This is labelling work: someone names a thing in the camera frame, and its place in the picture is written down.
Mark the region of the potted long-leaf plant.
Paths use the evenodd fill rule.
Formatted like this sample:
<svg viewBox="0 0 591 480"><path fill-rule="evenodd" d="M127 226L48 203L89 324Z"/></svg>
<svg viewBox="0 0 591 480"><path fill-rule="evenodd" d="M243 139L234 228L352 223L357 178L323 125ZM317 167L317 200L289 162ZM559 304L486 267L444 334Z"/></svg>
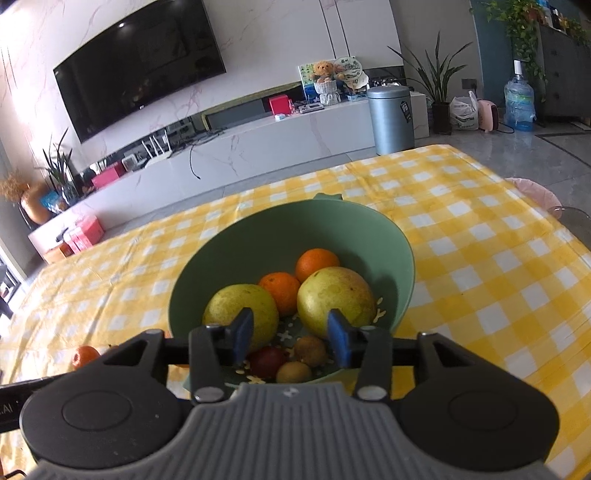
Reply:
<svg viewBox="0 0 591 480"><path fill-rule="evenodd" d="M451 107L448 100L449 83L454 75L467 67L466 64L455 64L454 61L471 45L472 42L468 42L455 52L441 57L441 33L438 33L434 53L430 54L425 51L426 63L423 63L410 48L407 48L410 56L405 56L401 49L388 47L394 55L402 59L418 75L417 78L408 79L422 86L426 90L427 96L431 98L433 131L437 135L452 133Z"/></svg>

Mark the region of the large orange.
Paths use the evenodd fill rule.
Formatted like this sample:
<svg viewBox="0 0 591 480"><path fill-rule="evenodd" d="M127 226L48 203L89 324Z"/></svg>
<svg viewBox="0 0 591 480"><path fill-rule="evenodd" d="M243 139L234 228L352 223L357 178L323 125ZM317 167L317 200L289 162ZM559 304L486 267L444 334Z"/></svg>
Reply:
<svg viewBox="0 0 591 480"><path fill-rule="evenodd" d="M295 264L295 276L304 283L311 274L328 267L339 267L341 261L334 252L324 248L314 248L305 251Z"/></svg>

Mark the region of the grey metal trash bin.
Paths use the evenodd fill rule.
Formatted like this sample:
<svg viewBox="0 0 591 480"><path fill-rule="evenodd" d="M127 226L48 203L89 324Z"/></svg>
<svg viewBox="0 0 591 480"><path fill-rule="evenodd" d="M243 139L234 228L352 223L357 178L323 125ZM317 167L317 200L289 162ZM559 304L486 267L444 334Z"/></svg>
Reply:
<svg viewBox="0 0 591 480"><path fill-rule="evenodd" d="M367 93L379 155L415 148L411 92L406 86L373 87Z"/></svg>

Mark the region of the yellow white checkered tablecloth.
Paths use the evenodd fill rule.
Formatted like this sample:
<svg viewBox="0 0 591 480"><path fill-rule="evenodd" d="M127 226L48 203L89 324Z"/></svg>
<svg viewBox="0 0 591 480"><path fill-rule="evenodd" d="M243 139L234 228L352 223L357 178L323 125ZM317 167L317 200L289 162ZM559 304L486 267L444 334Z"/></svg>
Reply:
<svg viewBox="0 0 591 480"><path fill-rule="evenodd" d="M550 214L444 145L375 157L228 196L151 222L45 267L1 324L6 383L66 371L165 328L173 284L206 240L267 207L317 193L389 216L415 256L398 334L436 331L545 392L560 414L550 467L590 471L590 254Z"/></svg>

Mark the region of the black flat television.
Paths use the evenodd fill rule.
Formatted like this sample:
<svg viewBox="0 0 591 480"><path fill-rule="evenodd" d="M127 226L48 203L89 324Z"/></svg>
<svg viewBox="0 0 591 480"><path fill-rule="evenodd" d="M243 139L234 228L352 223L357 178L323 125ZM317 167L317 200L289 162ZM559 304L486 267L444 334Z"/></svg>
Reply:
<svg viewBox="0 0 591 480"><path fill-rule="evenodd" d="M152 2L83 44L53 70L80 142L224 72L204 3L197 0Z"/></svg>

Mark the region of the brown kiwi fruit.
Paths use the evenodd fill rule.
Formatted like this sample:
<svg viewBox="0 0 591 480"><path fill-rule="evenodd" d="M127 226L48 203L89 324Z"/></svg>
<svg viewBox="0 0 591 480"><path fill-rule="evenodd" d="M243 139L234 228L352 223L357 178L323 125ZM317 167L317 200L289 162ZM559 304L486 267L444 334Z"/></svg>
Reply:
<svg viewBox="0 0 591 480"><path fill-rule="evenodd" d="M276 373L276 382L280 384L306 383L311 378L311 368L300 361L284 363Z"/></svg>

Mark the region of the small yellow-brown fruit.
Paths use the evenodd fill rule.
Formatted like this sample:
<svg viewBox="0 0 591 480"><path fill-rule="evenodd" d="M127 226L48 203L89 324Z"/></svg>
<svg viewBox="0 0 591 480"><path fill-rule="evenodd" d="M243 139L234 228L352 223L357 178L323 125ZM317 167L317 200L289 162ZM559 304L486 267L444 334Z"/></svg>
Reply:
<svg viewBox="0 0 591 480"><path fill-rule="evenodd" d="M294 344L294 358L310 368L317 368L328 361L327 348L320 338L304 336Z"/></svg>

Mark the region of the pink stool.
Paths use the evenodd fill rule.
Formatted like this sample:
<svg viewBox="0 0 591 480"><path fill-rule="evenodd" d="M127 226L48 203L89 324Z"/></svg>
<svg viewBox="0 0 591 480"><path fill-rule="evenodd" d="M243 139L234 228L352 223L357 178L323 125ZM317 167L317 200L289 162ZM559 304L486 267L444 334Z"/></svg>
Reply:
<svg viewBox="0 0 591 480"><path fill-rule="evenodd" d="M489 100L478 101L479 129L490 133L499 128L499 113L497 105Z"/></svg>

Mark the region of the white marble tv console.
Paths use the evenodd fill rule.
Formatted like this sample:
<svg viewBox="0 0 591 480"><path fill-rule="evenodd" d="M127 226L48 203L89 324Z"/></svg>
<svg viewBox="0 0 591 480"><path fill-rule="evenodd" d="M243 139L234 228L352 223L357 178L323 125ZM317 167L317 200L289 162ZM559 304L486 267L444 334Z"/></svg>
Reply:
<svg viewBox="0 0 591 480"><path fill-rule="evenodd" d="M29 240L44 254L66 228L86 215L96 216L109 233L135 228L193 197L221 193L252 178L270 179L273 172L298 165L344 160L374 147L365 99L280 121L266 117L125 175L38 227Z"/></svg>

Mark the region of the teddy bear decoration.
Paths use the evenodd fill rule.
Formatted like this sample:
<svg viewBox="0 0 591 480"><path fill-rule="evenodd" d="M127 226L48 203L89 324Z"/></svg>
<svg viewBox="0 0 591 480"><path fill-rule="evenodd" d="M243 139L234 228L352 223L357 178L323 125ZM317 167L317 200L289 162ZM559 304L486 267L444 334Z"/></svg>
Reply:
<svg viewBox="0 0 591 480"><path fill-rule="evenodd" d="M344 84L339 79L339 68L334 60L322 60L312 64L312 81L322 106L332 106L342 101Z"/></svg>

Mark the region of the potted plant left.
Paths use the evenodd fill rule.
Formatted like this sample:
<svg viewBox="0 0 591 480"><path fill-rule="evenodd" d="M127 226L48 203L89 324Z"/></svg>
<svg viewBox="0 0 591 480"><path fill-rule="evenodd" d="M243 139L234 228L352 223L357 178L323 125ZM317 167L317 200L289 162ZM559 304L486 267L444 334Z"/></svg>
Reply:
<svg viewBox="0 0 591 480"><path fill-rule="evenodd" d="M45 165L41 166L40 170L47 174L51 186L65 205L72 207L84 195L84 182L82 177L73 170L71 162L73 150L62 147L66 134L67 130L64 131L57 143L51 142L49 147L43 151Z"/></svg>

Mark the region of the trailing green pothos plant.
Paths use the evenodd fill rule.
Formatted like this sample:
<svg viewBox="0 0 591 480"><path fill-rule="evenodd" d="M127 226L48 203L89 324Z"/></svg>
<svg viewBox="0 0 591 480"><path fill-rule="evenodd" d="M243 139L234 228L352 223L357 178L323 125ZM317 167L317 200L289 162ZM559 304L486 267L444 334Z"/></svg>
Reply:
<svg viewBox="0 0 591 480"><path fill-rule="evenodd" d="M515 60L520 60L524 75L535 88L542 87L546 75L541 66L540 24L543 11L537 1L506 0L484 3L488 20L505 25Z"/></svg>

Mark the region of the red box on console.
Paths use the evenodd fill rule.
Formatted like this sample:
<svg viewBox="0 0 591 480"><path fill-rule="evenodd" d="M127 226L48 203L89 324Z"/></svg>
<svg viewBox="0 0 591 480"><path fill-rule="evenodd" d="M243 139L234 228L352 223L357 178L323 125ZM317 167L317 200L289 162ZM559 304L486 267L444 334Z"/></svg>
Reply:
<svg viewBox="0 0 591 480"><path fill-rule="evenodd" d="M290 115L293 113L293 102L291 102L287 94L270 97L269 103L273 115Z"/></svg>

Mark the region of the small orange middle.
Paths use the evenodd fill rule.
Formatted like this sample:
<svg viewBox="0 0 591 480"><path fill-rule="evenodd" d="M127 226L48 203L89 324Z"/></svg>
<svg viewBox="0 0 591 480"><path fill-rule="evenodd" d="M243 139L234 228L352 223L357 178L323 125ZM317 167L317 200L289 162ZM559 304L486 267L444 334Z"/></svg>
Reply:
<svg viewBox="0 0 591 480"><path fill-rule="evenodd" d="M266 289L276 302L280 316L291 316L297 312L297 292L301 283L287 272L273 272L259 280L259 286Z"/></svg>

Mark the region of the green ceramic bowl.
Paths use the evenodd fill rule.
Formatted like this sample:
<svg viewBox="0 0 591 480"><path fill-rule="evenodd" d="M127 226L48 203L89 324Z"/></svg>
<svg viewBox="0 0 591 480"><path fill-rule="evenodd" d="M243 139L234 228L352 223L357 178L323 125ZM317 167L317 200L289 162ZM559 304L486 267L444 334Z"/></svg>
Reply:
<svg viewBox="0 0 591 480"><path fill-rule="evenodd" d="M392 394L391 338L413 295L416 267L407 237L387 216L338 196L319 194L250 215L208 240L188 261L172 290L169 328L180 340L201 324L214 293L293 267L312 247L327 248L362 275L382 299L383 317L368 328L370 351L358 370L335 370L324 382L356 376L353 393L367 401Z"/></svg>

